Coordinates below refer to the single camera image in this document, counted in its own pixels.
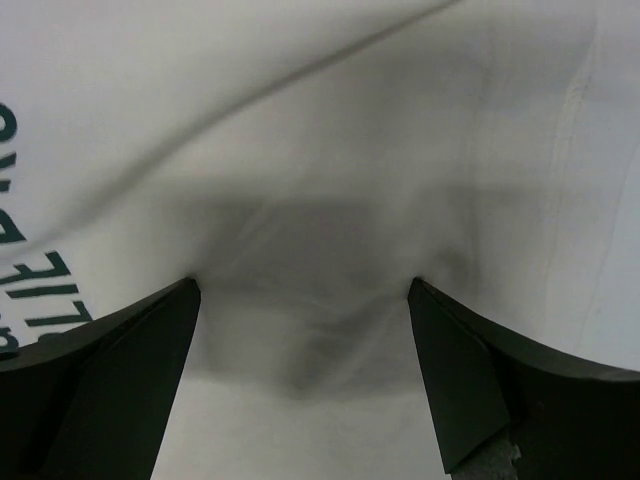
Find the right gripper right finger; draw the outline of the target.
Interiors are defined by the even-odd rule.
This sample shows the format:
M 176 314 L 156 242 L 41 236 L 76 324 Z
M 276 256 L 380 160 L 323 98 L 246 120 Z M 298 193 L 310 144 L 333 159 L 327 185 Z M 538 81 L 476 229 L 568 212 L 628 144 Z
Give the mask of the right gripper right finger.
M 635 479 L 639 375 L 531 340 L 417 278 L 407 295 L 444 471 Z

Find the white green-sleeved printed t-shirt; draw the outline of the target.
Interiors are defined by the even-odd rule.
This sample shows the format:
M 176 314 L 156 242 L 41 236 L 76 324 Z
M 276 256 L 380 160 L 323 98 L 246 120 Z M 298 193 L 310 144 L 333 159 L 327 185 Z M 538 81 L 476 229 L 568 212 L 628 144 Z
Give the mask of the white green-sleeved printed t-shirt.
M 441 479 L 406 292 L 639 366 L 635 1 L 5 1 L 1 341 L 184 277 L 156 479 Z

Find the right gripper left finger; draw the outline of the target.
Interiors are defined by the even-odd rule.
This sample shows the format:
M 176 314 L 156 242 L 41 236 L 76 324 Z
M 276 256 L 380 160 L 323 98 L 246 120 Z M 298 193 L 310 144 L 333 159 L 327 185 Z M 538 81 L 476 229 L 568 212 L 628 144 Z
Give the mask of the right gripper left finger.
M 148 479 L 191 345 L 186 278 L 118 312 L 1 354 L 4 479 Z

